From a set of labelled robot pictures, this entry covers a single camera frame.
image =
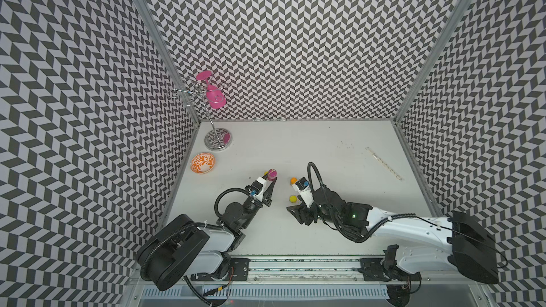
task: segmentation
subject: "white tabletop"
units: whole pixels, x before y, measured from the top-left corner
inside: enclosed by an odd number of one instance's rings
[[[214,223],[214,201],[222,191],[244,188],[275,168],[278,179],[272,204],[260,209],[249,228],[243,230],[246,238],[232,255],[383,255],[382,250],[390,244],[411,245],[388,237],[372,237],[356,244],[321,222],[300,225],[286,211],[286,207],[295,205],[288,200],[295,194],[289,182],[292,177],[307,177],[309,161],[317,165],[324,184],[346,202],[370,204],[397,213],[430,215],[390,121],[241,121],[215,125],[227,128],[233,141],[226,150],[211,152],[216,165],[207,174],[193,173],[188,161],[168,220],[187,214],[194,221]],[[210,130],[209,123],[201,124],[190,160],[209,152],[204,137]],[[402,181],[366,147],[396,171]],[[227,204],[242,203],[245,198],[238,192],[227,194],[220,203],[220,213]]]

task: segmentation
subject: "patterned bowl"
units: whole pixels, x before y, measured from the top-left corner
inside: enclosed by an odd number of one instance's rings
[[[210,172],[216,163],[214,155],[210,153],[199,153],[192,160],[192,171],[197,174]]]

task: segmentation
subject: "white arm segment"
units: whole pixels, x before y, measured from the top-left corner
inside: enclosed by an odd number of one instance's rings
[[[368,212],[369,227],[374,226],[384,218],[395,213],[374,207]],[[457,270],[448,262],[452,254],[452,245],[447,243],[447,237],[452,231],[441,227],[452,228],[453,224],[447,217],[423,217],[433,226],[418,218],[402,218],[385,223],[373,234],[374,236],[390,236],[421,243],[423,246],[401,246],[396,252],[396,265],[406,273],[418,271]]]
[[[235,240],[235,236],[228,229],[212,230],[199,228],[199,230],[205,232],[210,238],[199,252],[199,255],[195,257],[192,264],[184,272],[184,275],[214,273],[224,260],[221,252],[227,251]]]

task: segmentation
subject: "black and white pattern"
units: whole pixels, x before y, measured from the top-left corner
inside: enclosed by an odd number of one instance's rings
[[[350,119],[394,116],[456,0],[147,2],[181,76],[229,86],[214,118]]]
[[[112,305],[194,126],[130,0],[0,13],[0,305]]]
[[[546,306],[545,18],[544,0],[474,0],[403,123],[443,210],[510,259],[501,306]]]

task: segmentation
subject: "metal bracket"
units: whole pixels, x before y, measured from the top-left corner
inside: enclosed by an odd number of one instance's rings
[[[387,286],[387,302],[396,307],[404,307],[410,302],[410,288],[406,286]]]
[[[473,283],[468,287],[477,307],[498,307],[489,286]]]
[[[231,258],[228,266],[228,275],[231,275],[231,270],[233,269],[233,276],[231,277],[231,280],[246,281],[249,277],[249,263],[250,259],[248,258]],[[212,277],[212,274],[207,273],[194,274],[190,278],[192,281],[201,282],[218,281],[217,278]]]
[[[146,283],[140,278],[140,270],[135,270],[123,287],[123,295],[118,303],[119,307],[138,307]]]
[[[382,258],[361,258],[360,269],[358,270],[364,276],[364,281],[389,282],[390,278],[385,275]]]

